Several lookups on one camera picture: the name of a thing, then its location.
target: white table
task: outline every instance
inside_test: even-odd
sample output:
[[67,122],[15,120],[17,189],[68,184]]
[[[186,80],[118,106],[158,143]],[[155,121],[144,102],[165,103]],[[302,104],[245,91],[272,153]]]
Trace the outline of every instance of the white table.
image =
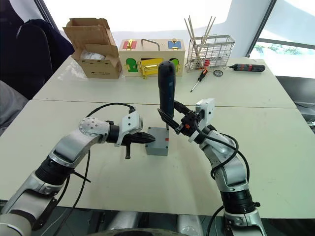
[[[235,63],[265,64],[261,59],[230,59]],[[216,106],[295,108],[270,69],[262,73],[223,70],[222,77],[209,71],[204,80],[190,93],[200,71],[184,72],[176,78],[175,99],[184,105],[195,105],[202,98],[215,98]],[[157,77],[143,79],[88,79],[82,68],[69,57],[45,86],[34,97],[36,100],[125,102],[133,104],[159,104]]]
[[[0,199],[9,197],[45,159],[59,139],[101,104],[30,101],[0,137]],[[164,127],[157,105],[136,105],[148,126]],[[125,107],[95,114],[120,122]],[[176,113],[179,121],[182,116]],[[234,136],[250,168],[250,190],[264,218],[315,218],[315,136],[297,109],[217,107],[212,124]],[[210,164],[188,137],[170,132],[169,155],[147,156],[143,145],[113,144],[91,149],[92,183],[87,183],[77,207],[212,215],[221,205]],[[86,158],[76,168],[84,173]],[[71,206],[82,180],[71,177],[62,206]]]

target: tool holder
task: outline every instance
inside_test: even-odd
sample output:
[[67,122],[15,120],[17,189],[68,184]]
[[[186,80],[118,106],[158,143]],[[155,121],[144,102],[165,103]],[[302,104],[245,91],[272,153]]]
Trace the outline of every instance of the tool holder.
[[189,70],[203,68],[226,68],[227,61],[231,55],[235,40],[230,35],[210,35],[204,44],[203,37],[190,40],[186,67]]

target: metal handle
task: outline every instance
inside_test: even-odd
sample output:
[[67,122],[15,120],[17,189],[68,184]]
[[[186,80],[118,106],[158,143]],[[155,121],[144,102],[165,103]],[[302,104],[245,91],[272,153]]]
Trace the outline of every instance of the metal handle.
[[141,40],[141,45],[142,45],[142,46],[143,46],[143,41],[147,41],[147,42],[149,42],[149,43],[157,44],[157,48],[158,48],[158,50],[160,51],[160,49],[159,49],[159,44],[158,44],[157,42],[154,42],[154,41],[151,41],[151,40],[148,40],[148,39],[143,38],[143,39]]

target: wooden lock box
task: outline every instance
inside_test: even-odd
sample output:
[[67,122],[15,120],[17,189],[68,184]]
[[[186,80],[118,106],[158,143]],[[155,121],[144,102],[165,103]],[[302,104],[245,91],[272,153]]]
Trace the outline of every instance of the wooden lock box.
[[119,57],[125,76],[157,76],[164,60],[172,61],[176,75],[181,76],[185,47],[181,39],[126,39],[119,47]]

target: red screwdriver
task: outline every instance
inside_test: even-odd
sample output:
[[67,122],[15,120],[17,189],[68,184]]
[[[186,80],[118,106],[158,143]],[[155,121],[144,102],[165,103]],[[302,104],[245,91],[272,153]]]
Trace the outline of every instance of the red screwdriver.
[[207,73],[208,73],[208,70],[207,70],[207,69],[203,69],[203,71],[201,72],[201,74],[200,74],[200,76],[199,76],[199,78],[198,78],[198,81],[197,81],[196,84],[192,87],[192,89],[190,90],[190,92],[192,92],[192,91],[195,89],[195,87],[197,86],[197,84],[198,84],[199,82],[201,82],[203,78],[205,78],[205,76],[206,76]]

